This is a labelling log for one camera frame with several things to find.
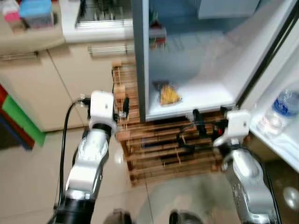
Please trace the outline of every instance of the red panel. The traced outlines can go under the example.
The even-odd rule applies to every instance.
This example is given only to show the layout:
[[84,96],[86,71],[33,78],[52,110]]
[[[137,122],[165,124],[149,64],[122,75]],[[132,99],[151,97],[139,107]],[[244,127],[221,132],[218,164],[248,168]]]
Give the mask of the red panel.
[[7,92],[6,90],[0,85],[0,108],[2,108],[2,104],[4,100],[6,99]]

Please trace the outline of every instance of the water bottle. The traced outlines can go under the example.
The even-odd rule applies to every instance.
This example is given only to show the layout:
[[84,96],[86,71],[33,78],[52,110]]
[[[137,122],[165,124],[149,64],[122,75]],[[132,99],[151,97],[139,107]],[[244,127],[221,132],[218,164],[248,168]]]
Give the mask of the water bottle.
[[299,89],[286,89],[280,93],[266,112],[257,128],[265,134],[276,136],[295,120],[299,114]]

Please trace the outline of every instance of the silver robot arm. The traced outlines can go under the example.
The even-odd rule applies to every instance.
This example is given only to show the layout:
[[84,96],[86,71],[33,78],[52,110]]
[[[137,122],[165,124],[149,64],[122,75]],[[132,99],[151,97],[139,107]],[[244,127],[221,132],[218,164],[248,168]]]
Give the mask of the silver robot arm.
[[243,138],[249,133],[250,114],[244,110],[229,111],[227,119],[228,127],[214,141],[214,146],[225,151],[222,171],[232,187],[239,219],[243,223],[278,223],[274,195],[264,182],[266,171],[241,146]]
[[114,121],[112,93],[94,91],[90,100],[89,133],[78,147],[78,158],[68,176],[63,199],[55,213],[56,224],[88,224],[100,189],[103,166]]

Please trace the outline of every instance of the green panel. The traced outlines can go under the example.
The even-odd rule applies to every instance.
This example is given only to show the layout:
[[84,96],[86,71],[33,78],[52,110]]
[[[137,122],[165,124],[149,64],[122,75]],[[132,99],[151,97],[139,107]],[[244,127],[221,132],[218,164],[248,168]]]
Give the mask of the green panel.
[[15,121],[24,131],[40,146],[43,146],[46,134],[41,132],[35,124],[27,117],[23,110],[17,105],[17,103],[7,96],[2,109]]

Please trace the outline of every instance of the cabinet door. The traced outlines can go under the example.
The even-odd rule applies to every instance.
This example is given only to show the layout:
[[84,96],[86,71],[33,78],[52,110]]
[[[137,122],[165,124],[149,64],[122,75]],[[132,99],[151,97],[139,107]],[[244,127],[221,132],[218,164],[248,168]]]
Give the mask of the cabinet door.
[[[112,63],[135,60],[133,41],[70,44],[49,52],[73,101],[94,90],[111,92]],[[87,110],[77,109],[87,125]]]
[[[63,129],[71,99],[47,51],[35,59],[0,61],[0,82],[42,131]],[[82,125],[72,111],[69,127]]]

